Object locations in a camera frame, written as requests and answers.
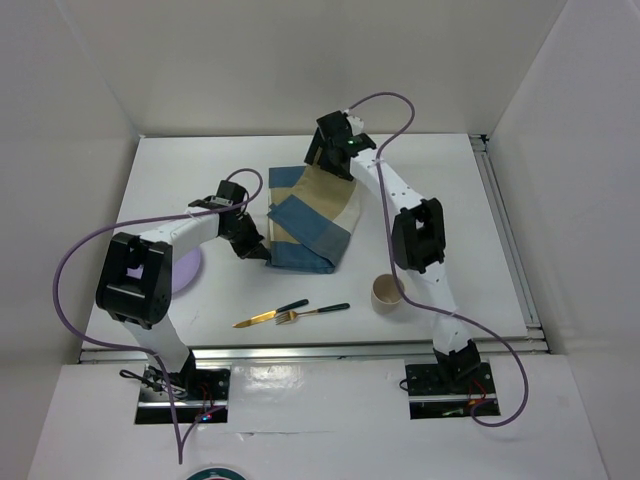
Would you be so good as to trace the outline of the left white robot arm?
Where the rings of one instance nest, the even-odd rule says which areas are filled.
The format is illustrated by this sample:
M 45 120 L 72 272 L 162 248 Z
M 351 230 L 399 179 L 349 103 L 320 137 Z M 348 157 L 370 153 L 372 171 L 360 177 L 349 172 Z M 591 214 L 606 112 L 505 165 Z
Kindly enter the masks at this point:
M 187 217 L 140 235 L 111 239 L 96 291 L 97 307 L 121 323 L 149 351 L 150 366 L 162 372 L 163 389 L 176 399 L 196 390 L 195 357 L 168 315 L 174 264 L 201 244 L 221 238 L 241 259 L 268 260 L 270 253 L 251 216 L 240 204 L 247 190 L 222 180 L 214 195 L 189 204 Z

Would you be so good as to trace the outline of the blue and beige cloth placemat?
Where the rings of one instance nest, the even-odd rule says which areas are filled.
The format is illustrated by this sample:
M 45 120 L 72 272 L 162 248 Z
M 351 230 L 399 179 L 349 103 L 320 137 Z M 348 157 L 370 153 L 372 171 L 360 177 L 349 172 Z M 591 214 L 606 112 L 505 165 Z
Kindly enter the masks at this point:
M 270 168 L 268 186 L 268 265 L 333 273 L 360 217 L 360 184 L 306 165 Z

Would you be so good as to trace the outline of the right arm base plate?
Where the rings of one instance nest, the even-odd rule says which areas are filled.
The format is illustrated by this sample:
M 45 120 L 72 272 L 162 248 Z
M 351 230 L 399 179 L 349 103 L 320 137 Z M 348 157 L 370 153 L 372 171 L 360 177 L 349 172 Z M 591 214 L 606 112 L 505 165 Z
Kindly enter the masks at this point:
M 408 364 L 399 388 L 408 395 L 412 420 L 499 416 L 500 407 L 488 362 L 457 383 L 447 383 L 436 364 Z

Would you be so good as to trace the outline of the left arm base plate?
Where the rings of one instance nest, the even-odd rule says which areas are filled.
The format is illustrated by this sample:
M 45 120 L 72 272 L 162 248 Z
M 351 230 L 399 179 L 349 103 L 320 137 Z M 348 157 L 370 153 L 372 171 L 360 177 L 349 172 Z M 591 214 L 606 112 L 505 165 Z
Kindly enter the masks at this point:
M 128 370 L 119 374 L 140 381 L 136 425 L 172 423 L 168 387 L 158 370 L 146 367 L 141 375 Z M 171 385 L 178 423 L 191 424 L 199 416 L 203 424 L 226 423 L 230 380 L 229 368 L 204 369 L 195 371 L 194 381 L 187 389 Z

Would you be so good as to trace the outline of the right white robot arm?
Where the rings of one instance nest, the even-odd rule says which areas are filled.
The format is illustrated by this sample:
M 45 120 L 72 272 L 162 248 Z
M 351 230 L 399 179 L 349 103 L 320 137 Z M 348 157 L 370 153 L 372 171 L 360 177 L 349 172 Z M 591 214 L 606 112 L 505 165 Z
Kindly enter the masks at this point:
M 363 123 L 344 111 L 316 120 L 305 162 L 344 180 L 357 180 L 376 195 L 388 216 L 392 264 L 404 271 L 434 313 L 431 320 L 436 379 L 448 392 L 460 391 L 481 360 L 464 323 L 455 317 L 457 304 L 445 268 L 442 204 L 426 199 L 378 155 Z

